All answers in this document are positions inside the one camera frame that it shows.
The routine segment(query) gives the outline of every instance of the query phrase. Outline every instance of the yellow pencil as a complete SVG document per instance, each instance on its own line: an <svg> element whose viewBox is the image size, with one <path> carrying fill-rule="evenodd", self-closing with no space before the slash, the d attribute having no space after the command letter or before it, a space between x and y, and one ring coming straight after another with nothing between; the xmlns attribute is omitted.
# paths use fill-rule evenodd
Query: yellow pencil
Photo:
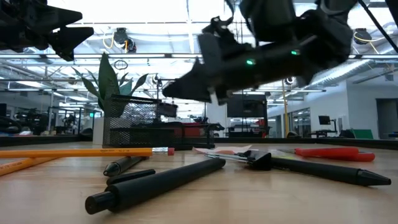
<svg viewBox="0 0 398 224"><path fill-rule="evenodd" d="M7 164L0 165L0 176L9 174L11 172L19 171L28 167L41 164L56 158L28 158L21 161L9 162Z"/></svg>
<svg viewBox="0 0 398 224"><path fill-rule="evenodd" d="M152 156L174 155L174 148L120 148L120 149L67 149L67 150L13 150L0 151L0 158L40 157L98 157L98 156Z"/></svg>

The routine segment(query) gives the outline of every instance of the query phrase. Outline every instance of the potted plant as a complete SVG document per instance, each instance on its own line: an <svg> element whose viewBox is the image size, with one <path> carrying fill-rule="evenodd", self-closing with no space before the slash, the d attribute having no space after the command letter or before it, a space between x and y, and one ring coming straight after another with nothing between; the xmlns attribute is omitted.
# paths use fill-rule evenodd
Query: potted plant
<svg viewBox="0 0 398 224"><path fill-rule="evenodd" d="M113 70L111 64L109 63L108 55L106 53L103 53L101 62L99 64L98 79L95 78L94 74L91 71L87 70L87 72L94 80L96 86L98 87L97 91L96 87L91 81L85 78L83 74L80 73L78 70L76 70L75 68L73 69L75 73L79 77L81 77L81 80L83 81L83 84L86 87L86 89L91 94L95 95L98 98L98 106L105 113L108 110L106 108L106 103L105 103L107 97L110 97L112 94L132 96L132 94L145 83L147 76L149 75L145 74L141 76L138 79L134 88L132 89L132 83L133 83L132 79L130 79L126 84L124 84L128 72L124 74L120 79L120 82L118 82L118 74Z"/></svg>
<svg viewBox="0 0 398 224"><path fill-rule="evenodd" d="M118 82L118 74L113 70L113 67L109 63L109 57L105 53L102 55L101 62L99 64L98 79L95 78L91 71L87 70L91 78L94 80L95 85L98 87L98 91L94 84L85 78L82 73L76 69L74 69L74 71L81 78L86 89L98 98L98 106L104 111L105 116L107 116L107 111L109 111L106 103L107 97L110 97L113 94L132 96L132 94L145 83L148 76L148 74L141 76L136 82L134 88L132 88L132 79L125 83L128 73L124 74ZM113 116L115 117L120 117L123 114L124 107L126 105L121 104L118 106L121 108L116 108L118 113L113 113ZM104 118L96 119L94 126L93 144L100 145L103 142Z"/></svg>

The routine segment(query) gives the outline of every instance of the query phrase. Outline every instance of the red object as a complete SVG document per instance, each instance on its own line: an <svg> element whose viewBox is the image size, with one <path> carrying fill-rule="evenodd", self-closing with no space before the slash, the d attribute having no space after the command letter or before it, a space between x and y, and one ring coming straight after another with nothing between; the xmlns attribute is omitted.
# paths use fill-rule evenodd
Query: red object
<svg viewBox="0 0 398 224"><path fill-rule="evenodd" d="M259 119L258 121L256 121L256 124L258 124L259 126L263 126L265 128L265 122L264 119ZM265 131L262 132L262 136L261 138L266 138L267 133Z"/></svg>
<svg viewBox="0 0 398 224"><path fill-rule="evenodd" d="M356 161L356 162L372 162L376 156L372 152L360 152L355 156L348 157L326 157L328 159L337 159L342 161Z"/></svg>
<svg viewBox="0 0 398 224"><path fill-rule="evenodd" d="M372 152L360 152L356 147L333 147L320 149L294 149L303 157L322 157L341 161L371 162L376 157Z"/></svg>
<svg viewBox="0 0 398 224"><path fill-rule="evenodd" d="M349 157L359 153L357 147L333 147L319 149L294 149L297 155L303 157Z"/></svg>
<svg viewBox="0 0 398 224"><path fill-rule="evenodd" d="M174 156L174 148L169 148L169 150L167 150L167 155Z"/></svg>
<svg viewBox="0 0 398 224"><path fill-rule="evenodd" d="M184 137L201 137L205 133L206 126L200 123L182 123L182 128L174 128L174 135L182 137L182 131L184 132Z"/></svg>

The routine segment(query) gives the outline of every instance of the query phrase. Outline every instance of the green leaf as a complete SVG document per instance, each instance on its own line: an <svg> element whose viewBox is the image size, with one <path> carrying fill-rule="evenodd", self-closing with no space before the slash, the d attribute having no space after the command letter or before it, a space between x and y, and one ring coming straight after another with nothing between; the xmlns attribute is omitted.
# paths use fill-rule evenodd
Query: green leaf
<svg viewBox="0 0 398 224"><path fill-rule="evenodd" d="M125 85L119 87L120 90L120 95L124 95L127 96L132 88L132 79L130 79L130 81L128 81Z"/></svg>
<svg viewBox="0 0 398 224"><path fill-rule="evenodd" d="M97 81L97 79L95 78L94 74L93 74L91 71L89 71L88 69L86 69L86 70L87 70L87 72L91 75L91 77L93 78L93 80L94 80L94 82L95 82L95 85L98 86L98 81Z"/></svg>
<svg viewBox="0 0 398 224"><path fill-rule="evenodd" d="M126 81L126 75L127 75L127 74L128 74L128 72L127 72L126 74L123 75L122 79L120 79L119 86L122 86L123 83L124 83L124 81Z"/></svg>
<svg viewBox="0 0 398 224"><path fill-rule="evenodd" d="M135 90L138 89L140 86L142 86L145 83L145 81L147 80L147 76L148 75L149 75L149 73L139 77L135 87L129 93L129 96L132 96L132 94L135 92Z"/></svg>
<svg viewBox="0 0 398 224"><path fill-rule="evenodd" d="M104 101L101 98L98 98L98 106L105 112Z"/></svg>
<svg viewBox="0 0 398 224"><path fill-rule="evenodd" d="M105 99L106 91L109 86L112 87L112 93L120 94L118 78L113 67L109 63L109 58L106 53L102 54L101 63L99 64L98 84L101 99Z"/></svg>
<svg viewBox="0 0 398 224"><path fill-rule="evenodd" d="M95 95L98 98L101 98L100 93L98 93L97 89L95 88L94 84L92 82L90 82L87 78L81 78L81 80L83 81L83 84L85 85L86 89L92 93L93 95Z"/></svg>
<svg viewBox="0 0 398 224"><path fill-rule="evenodd" d="M76 75L79 77L83 77L83 74L80 73L78 70L76 70L75 68L72 67L72 69L75 71Z"/></svg>

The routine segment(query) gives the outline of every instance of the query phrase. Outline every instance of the desk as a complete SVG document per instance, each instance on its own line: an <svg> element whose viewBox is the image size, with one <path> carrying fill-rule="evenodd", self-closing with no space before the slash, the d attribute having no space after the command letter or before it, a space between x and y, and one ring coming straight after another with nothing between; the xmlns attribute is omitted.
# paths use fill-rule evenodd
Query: desk
<svg viewBox="0 0 398 224"><path fill-rule="evenodd" d="M1 149L90 146L76 142ZM320 145L255 144L252 148L291 147ZM224 169L142 205L119 214L105 211L95 215L86 213L85 199L105 189L102 171L115 158L57 159L0 177L0 223L397 223L398 151L367 151L376 153L374 162L326 162L377 172L390 177L391 186L360 187L281 170L254 172L243 169L240 163L227 162ZM190 151L176 152L141 162L134 171L153 168L162 172L204 159Z"/></svg>
<svg viewBox="0 0 398 224"><path fill-rule="evenodd" d="M319 138L320 136L324 136L325 138L328 137L328 133L335 133L337 134L337 131L315 131L310 133L311 136L315 135L317 136L317 138Z"/></svg>

